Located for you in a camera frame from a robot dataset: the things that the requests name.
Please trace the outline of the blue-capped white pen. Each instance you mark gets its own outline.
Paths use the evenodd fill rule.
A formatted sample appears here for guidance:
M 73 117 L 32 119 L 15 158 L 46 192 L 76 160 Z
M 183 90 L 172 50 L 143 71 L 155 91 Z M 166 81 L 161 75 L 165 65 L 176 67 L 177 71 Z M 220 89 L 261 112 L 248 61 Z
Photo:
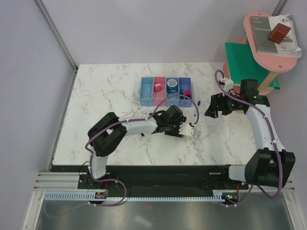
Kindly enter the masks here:
M 198 101 L 197 102 L 197 109 L 195 110 L 194 117 L 198 117 L 200 104 L 201 104 L 201 101 Z

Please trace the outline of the light blue bin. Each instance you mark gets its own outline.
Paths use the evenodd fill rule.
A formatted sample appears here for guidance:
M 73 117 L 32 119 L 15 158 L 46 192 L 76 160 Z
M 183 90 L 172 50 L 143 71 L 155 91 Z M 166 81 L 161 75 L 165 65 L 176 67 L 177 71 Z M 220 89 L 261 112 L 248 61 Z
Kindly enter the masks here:
M 139 101 L 143 107 L 153 106 L 153 77 L 142 77 Z
M 178 94 L 179 94 L 179 86 L 178 86 L 178 92 L 176 93 L 176 96 L 175 96 L 175 94 L 168 94 L 166 92 L 166 97 L 170 97 L 170 96 L 174 95 L 173 97 L 171 97 L 171 98 L 166 100 L 166 106 L 167 107 L 170 107 L 172 105 L 176 105 L 176 106 L 179 105 L 179 96 L 178 96 Z

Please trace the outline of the purple bin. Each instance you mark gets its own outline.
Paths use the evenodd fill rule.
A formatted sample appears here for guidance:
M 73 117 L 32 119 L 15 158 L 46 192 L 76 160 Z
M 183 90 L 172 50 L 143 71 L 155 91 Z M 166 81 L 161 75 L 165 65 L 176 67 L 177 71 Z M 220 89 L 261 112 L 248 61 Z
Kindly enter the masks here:
M 178 81 L 179 82 L 179 89 L 182 88 L 184 90 L 184 92 L 185 92 L 185 90 L 190 90 L 190 99 L 193 99 L 191 79 L 190 78 L 179 78 L 178 80 L 179 80 Z M 191 107 L 192 102 L 191 102 L 191 100 L 184 97 L 183 100 L 179 99 L 179 106 L 184 107 L 184 108 Z

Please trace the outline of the pink eraser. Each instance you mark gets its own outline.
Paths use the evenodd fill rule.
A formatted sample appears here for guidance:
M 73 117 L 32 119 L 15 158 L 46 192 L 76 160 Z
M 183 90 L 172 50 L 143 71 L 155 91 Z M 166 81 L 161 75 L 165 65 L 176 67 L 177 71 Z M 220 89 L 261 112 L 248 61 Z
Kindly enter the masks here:
M 160 92 L 162 90 L 162 85 L 160 83 L 154 85 L 154 91 Z

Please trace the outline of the pink bin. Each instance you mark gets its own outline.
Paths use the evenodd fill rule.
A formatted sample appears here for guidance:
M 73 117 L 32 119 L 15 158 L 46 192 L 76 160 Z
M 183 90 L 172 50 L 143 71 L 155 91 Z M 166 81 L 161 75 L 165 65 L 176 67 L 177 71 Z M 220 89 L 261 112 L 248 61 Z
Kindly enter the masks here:
M 153 86 L 160 83 L 162 85 L 162 90 L 160 92 L 155 92 L 153 88 L 153 105 L 157 106 L 164 98 L 166 98 L 166 77 L 154 77 Z

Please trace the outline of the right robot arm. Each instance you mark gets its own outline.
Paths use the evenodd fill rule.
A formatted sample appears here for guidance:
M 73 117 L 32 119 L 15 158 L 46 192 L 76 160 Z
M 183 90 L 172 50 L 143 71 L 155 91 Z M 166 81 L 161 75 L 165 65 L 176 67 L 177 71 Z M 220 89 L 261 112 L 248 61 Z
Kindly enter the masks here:
M 252 127 L 256 152 L 246 165 L 230 165 L 228 172 L 220 176 L 224 188 L 232 188 L 237 181 L 269 187 L 284 187 L 295 163 L 295 155 L 285 150 L 274 129 L 270 103 L 259 95 L 258 82 L 253 79 L 241 81 L 239 95 L 218 93 L 211 96 L 205 116 L 217 118 L 243 111 Z

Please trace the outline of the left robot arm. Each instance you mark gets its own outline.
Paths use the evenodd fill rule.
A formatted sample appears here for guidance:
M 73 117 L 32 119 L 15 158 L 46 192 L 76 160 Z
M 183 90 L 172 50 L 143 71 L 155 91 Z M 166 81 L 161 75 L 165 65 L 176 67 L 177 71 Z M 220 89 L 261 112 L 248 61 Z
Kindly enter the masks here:
M 101 188 L 105 184 L 106 163 L 123 138 L 136 134 L 164 133 L 183 138 L 194 135 L 194 125 L 187 122 L 175 105 L 167 110 L 151 113 L 148 117 L 120 118 L 114 112 L 106 114 L 89 131 L 85 148 L 90 151 L 89 184 Z

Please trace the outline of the green folder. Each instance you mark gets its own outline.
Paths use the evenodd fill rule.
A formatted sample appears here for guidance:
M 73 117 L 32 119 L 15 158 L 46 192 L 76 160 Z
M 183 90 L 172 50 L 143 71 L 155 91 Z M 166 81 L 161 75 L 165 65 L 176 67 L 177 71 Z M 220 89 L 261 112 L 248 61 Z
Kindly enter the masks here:
M 240 90 L 241 81 L 244 79 L 257 80 L 260 85 L 269 75 L 270 72 L 255 61 L 248 44 L 225 43 L 225 51 L 223 72 L 225 77 L 234 82 L 234 90 Z

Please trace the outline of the pink two-tier stand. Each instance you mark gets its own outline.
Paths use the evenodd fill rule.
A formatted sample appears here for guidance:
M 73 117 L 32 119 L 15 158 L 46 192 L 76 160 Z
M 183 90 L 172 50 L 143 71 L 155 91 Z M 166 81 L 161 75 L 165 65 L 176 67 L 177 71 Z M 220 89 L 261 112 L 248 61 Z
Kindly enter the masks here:
M 258 90 L 261 95 L 269 94 L 272 90 L 280 89 L 280 85 L 277 79 L 277 75 L 280 73 L 289 72 L 297 64 L 297 58 L 294 57 L 281 57 L 273 55 L 272 53 L 259 53 L 256 51 L 255 42 L 253 38 L 253 32 L 250 24 L 251 16 L 272 17 L 266 13 L 253 12 L 245 16 L 243 20 L 243 26 L 246 35 L 242 41 L 235 42 L 239 44 L 248 44 L 250 46 L 252 55 L 255 61 L 270 73 L 262 84 L 258 84 Z

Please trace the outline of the grey setup guide booklet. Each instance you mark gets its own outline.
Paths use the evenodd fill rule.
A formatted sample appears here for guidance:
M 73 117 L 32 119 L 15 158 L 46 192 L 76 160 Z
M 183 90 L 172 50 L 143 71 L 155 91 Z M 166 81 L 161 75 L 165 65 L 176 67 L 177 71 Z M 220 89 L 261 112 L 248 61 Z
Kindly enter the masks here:
M 271 34 L 269 17 L 250 17 L 256 51 L 259 53 L 277 53 L 275 43 L 268 39 Z

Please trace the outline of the white spiral notebook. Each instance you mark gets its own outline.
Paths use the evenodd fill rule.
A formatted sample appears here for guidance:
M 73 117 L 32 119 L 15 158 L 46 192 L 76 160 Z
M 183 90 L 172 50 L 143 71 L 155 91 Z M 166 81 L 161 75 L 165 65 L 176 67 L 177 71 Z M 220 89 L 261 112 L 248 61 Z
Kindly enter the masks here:
M 278 23 L 282 23 L 284 25 L 291 27 L 290 32 L 283 39 L 283 41 L 280 44 L 275 43 L 275 46 L 277 48 L 277 53 L 272 53 L 272 54 L 287 58 L 302 57 L 302 49 L 298 46 L 297 43 L 294 22 L 291 14 L 269 17 L 269 22 L 271 26 L 271 31 Z

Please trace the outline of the dark red card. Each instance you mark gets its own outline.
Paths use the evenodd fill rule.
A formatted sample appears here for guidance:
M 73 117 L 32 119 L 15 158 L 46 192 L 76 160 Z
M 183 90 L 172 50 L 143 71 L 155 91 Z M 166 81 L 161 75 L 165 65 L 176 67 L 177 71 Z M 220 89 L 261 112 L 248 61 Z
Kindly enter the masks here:
M 280 44 L 283 41 L 283 39 L 287 36 L 287 34 L 290 32 L 290 30 L 291 27 L 284 25 L 282 23 L 278 23 L 271 31 L 270 35 L 268 36 L 268 39 L 272 42 Z

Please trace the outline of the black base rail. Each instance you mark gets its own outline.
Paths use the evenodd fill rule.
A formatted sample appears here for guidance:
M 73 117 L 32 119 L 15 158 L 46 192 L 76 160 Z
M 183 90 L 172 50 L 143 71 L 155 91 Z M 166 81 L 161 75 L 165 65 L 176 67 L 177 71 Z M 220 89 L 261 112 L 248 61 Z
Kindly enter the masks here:
M 227 166 L 108 165 L 104 182 L 92 180 L 86 166 L 53 166 L 53 173 L 78 173 L 79 189 L 106 189 L 111 195 L 209 196 L 214 190 L 247 190 L 248 185 L 228 178 Z

